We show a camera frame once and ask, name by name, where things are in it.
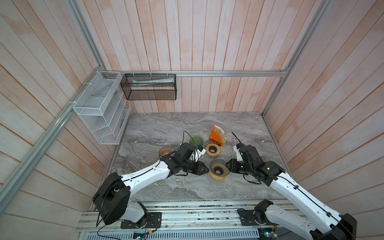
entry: wooden wall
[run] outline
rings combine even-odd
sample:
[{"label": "wooden wall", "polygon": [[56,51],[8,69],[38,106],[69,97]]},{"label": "wooden wall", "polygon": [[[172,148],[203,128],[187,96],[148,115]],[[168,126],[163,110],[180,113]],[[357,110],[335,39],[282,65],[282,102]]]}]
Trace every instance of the wooden wall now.
[{"label": "wooden wall", "polygon": [[295,180],[363,239],[384,236],[383,13],[335,1],[266,115]]},{"label": "wooden wall", "polygon": [[[319,0],[77,0],[108,70],[279,70]],[[137,112],[262,112],[278,79],[182,78]]]},{"label": "wooden wall", "polygon": [[[61,0],[0,1],[0,183],[96,67]],[[0,217],[0,238],[71,239],[111,148],[73,116]]]}]

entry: black wire basket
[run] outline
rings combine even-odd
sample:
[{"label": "black wire basket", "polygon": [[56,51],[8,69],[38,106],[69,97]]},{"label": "black wire basket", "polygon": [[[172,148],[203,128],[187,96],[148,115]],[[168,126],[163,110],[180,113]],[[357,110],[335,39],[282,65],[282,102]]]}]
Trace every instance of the black wire basket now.
[{"label": "black wire basket", "polygon": [[126,73],[120,85],[127,100],[176,100],[175,74]]}]

